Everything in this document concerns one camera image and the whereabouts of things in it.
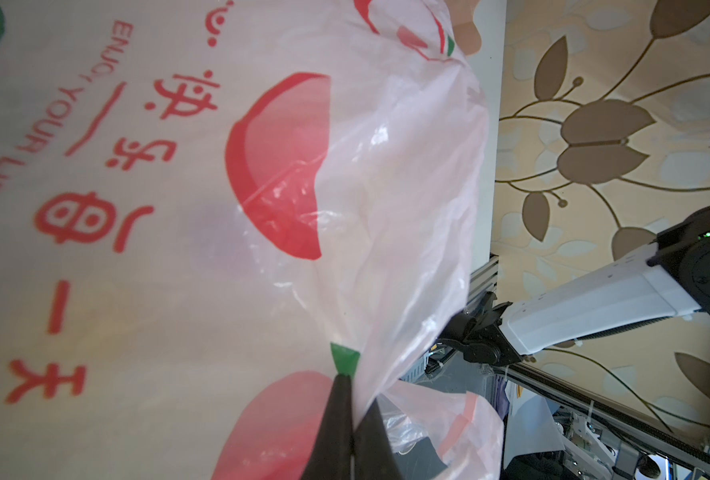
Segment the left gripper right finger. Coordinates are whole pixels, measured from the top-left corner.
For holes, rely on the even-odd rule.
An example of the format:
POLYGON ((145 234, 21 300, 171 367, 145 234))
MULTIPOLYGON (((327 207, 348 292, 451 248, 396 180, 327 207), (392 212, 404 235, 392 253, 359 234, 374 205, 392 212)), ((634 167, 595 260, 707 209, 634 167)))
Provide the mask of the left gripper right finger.
POLYGON ((354 431, 353 458, 355 480, 403 479, 376 400, 354 431))

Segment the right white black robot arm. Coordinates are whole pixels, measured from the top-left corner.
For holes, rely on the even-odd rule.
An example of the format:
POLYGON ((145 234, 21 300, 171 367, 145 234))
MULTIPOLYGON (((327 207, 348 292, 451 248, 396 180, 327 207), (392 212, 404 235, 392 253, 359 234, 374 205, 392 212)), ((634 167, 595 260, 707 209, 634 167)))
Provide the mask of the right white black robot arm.
POLYGON ((569 340, 622 333, 671 317, 710 315, 710 207, 613 263, 538 297, 483 295, 439 335, 470 363, 504 367, 569 340))

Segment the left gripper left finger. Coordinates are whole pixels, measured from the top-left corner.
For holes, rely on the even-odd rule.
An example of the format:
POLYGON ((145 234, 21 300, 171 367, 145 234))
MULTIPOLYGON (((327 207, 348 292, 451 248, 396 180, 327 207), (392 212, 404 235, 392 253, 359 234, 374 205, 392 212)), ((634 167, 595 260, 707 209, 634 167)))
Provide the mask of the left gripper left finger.
POLYGON ((348 480, 353 455, 352 379, 339 374, 301 480, 348 480))

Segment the pink plastic fruit-print bag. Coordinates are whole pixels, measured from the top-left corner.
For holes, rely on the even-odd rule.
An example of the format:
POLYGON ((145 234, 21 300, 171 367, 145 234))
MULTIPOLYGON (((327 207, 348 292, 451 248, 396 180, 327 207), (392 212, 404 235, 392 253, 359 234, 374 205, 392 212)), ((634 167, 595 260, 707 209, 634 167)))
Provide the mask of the pink plastic fruit-print bag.
POLYGON ((301 474, 467 300, 446 1, 0 1, 0 479, 301 474))

